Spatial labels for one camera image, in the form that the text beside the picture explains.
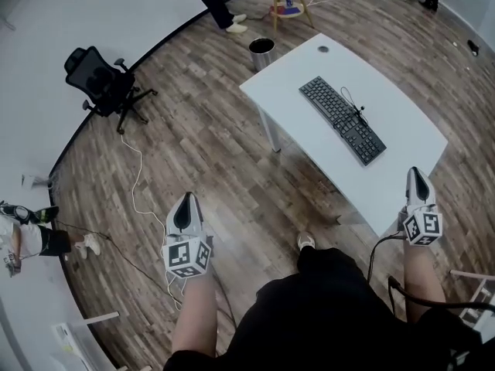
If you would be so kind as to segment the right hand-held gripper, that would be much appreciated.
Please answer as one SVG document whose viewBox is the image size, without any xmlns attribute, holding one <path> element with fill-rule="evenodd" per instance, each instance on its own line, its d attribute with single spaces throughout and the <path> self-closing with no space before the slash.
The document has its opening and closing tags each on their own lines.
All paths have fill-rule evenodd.
<svg viewBox="0 0 495 371">
<path fill-rule="evenodd" d="M 442 236 L 442 214 L 436 205 L 434 186 L 421 169 L 408 170 L 405 195 L 407 206 L 399 213 L 398 230 L 410 245 L 430 246 Z"/>
</svg>

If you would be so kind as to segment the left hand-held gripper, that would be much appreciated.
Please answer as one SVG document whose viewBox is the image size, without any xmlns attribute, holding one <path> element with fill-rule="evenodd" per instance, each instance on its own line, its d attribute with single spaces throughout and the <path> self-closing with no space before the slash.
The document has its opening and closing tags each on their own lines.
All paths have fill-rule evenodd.
<svg viewBox="0 0 495 371">
<path fill-rule="evenodd" d="M 197 197 L 186 192 L 176 201 L 166 217 L 166 232 L 176 235 L 181 232 L 202 236 L 203 214 Z M 162 247 L 162 257 L 167 272 L 175 277 L 187 279 L 207 272 L 212 247 L 202 237 L 181 239 L 170 237 Z"/>
</svg>

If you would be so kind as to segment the black keyboard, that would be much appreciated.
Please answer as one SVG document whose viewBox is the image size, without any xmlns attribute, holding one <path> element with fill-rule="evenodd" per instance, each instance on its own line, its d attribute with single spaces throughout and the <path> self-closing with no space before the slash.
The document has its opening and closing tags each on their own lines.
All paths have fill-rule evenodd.
<svg viewBox="0 0 495 371">
<path fill-rule="evenodd" d="M 386 150 L 357 108 L 347 88 L 334 90 L 322 77 L 315 77 L 299 88 L 305 99 L 329 122 L 358 160 L 368 166 Z"/>
</svg>

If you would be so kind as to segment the person's left forearm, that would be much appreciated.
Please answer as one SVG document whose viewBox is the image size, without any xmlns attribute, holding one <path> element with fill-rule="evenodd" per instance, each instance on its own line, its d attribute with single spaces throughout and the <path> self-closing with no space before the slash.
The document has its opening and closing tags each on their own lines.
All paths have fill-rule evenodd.
<svg viewBox="0 0 495 371">
<path fill-rule="evenodd" d="M 210 271 L 186 282 L 183 304 L 172 339 L 172 352 L 193 351 L 214 357 L 217 300 Z"/>
</svg>

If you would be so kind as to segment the person's right forearm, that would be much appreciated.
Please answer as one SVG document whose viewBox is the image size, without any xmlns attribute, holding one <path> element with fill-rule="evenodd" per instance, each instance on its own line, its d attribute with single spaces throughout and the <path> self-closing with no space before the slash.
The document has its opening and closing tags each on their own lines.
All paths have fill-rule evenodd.
<svg viewBox="0 0 495 371">
<path fill-rule="evenodd" d="M 403 250 L 405 290 L 422 300 L 445 302 L 445 293 L 435 272 L 430 249 L 404 242 Z"/>
</svg>

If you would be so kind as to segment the person's white shoe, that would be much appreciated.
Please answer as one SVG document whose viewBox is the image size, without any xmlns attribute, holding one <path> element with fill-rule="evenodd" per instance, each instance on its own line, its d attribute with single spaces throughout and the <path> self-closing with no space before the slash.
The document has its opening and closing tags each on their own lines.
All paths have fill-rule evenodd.
<svg viewBox="0 0 495 371">
<path fill-rule="evenodd" d="M 296 242 L 300 252 L 307 247 L 311 249 L 316 248 L 316 242 L 308 232 L 299 233 Z"/>
</svg>

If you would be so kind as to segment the white rectangular table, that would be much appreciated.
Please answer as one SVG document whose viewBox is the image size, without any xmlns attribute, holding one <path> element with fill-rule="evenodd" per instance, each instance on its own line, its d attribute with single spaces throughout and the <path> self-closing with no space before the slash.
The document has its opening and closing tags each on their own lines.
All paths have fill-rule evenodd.
<svg viewBox="0 0 495 371">
<path fill-rule="evenodd" d="M 383 141 L 384 152 L 368 166 L 307 101 L 300 87 L 322 77 L 333 89 L 346 87 Z M 241 90 L 258 107 L 267 136 L 282 129 L 319 167 L 378 235 L 405 205 L 408 170 L 429 175 L 448 142 L 441 131 L 386 76 L 322 33 L 286 53 Z"/>
</svg>

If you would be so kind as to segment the person's black clothing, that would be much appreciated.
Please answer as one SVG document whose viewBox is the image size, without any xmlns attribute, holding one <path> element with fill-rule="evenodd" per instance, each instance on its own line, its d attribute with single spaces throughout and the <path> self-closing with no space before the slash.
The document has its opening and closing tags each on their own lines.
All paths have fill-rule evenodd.
<svg viewBox="0 0 495 371">
<path fill-rule="evenodd" d="M 303 247 L 295 274 L 266 284 L 217 356 L 177 349 L 163 371 L 495 371 L 495 339 L 430 308 L 397 319 L 355 261 Z"/>
</svg>

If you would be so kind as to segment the black office chair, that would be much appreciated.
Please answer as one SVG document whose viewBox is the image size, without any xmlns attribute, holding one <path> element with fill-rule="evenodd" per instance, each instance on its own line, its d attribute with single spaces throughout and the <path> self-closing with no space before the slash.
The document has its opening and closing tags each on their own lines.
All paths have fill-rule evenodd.
<svg viewBox="0 0 495 371">
<path fill-rule="evenodd" d="M 149 94 L 155 96 L 158 92 L 154 89 L 141 91 L 124 59 L 119 58 L 110 65 L 96 47 L 78 47 L 67 58 L 64 69 L 67 74 L 65 82 L 89 97 L 82 105 L 85 111 L 100 117 L 112 114 L 119 116 L 117 133 L 124 134 L 122 125 L 128 112 L 135 114 L 143 124 L 149 122 L 138 112 L 135 104 Z"/>
</svg>

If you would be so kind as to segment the metal trash can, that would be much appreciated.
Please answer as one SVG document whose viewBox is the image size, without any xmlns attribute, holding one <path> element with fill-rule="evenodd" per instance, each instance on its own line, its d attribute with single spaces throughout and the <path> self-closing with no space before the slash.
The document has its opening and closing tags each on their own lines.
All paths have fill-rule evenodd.
<svg viewBox="0 0 495 371">
<path fill-rule="evenodd" d="M 250 43 L 248 49 L 257 72 L 263 70 L 277 59 L 275 42 L 272 39 L 255 39 Z"/>
</svg>

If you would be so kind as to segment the white furniture frame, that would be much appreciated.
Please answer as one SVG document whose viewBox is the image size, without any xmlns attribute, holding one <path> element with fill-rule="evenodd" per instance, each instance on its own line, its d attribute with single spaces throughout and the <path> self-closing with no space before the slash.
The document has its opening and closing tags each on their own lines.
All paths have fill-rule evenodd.
<svg viewBox="0 0 495 371">
<path fill-rule="evenodd" d="M 114 311 L 80 321 L 52 325 L 52 333 L 59 345 L 58 350 L 49 355 L 55 371 L 118 371 L 119 367 L 104 352 L 90 327 L 119 316 Z"/>
</svg>

